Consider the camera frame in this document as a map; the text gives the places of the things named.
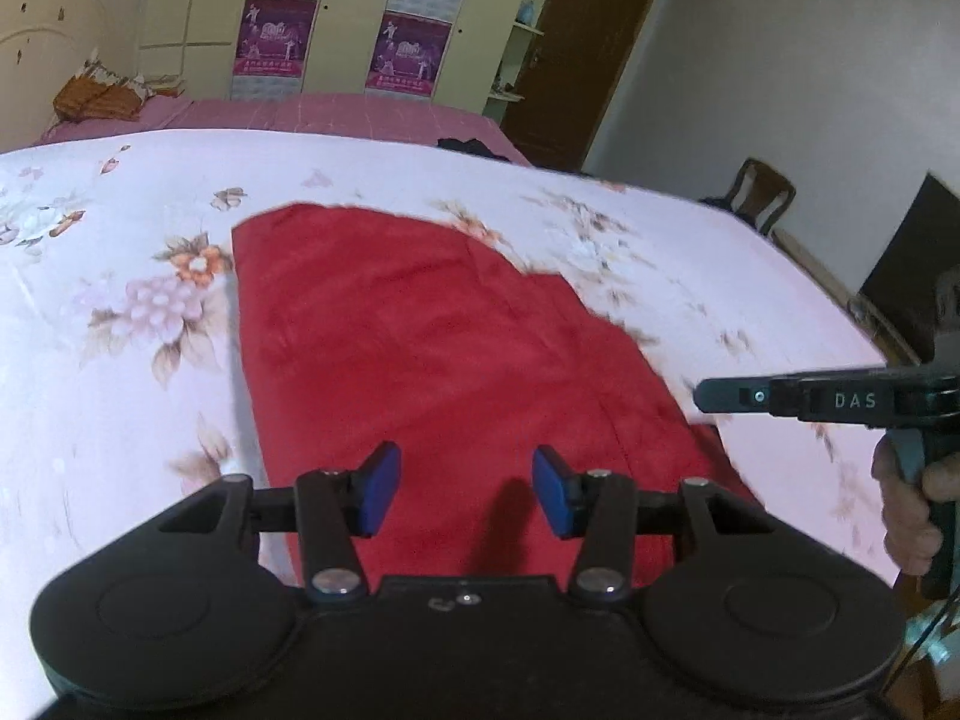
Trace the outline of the right hand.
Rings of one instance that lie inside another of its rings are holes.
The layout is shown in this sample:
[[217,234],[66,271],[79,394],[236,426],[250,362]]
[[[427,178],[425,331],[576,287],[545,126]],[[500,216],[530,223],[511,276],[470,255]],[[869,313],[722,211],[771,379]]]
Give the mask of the right hand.
[[921,488],[898,473],[895,445],[884,437],[875,447],[872,477],[882,493],[885,550],[905,575],[923,577],[942,548],[944,535],[931,522],[931,502],[957,502],[958,455],[949,455],[924,470]]

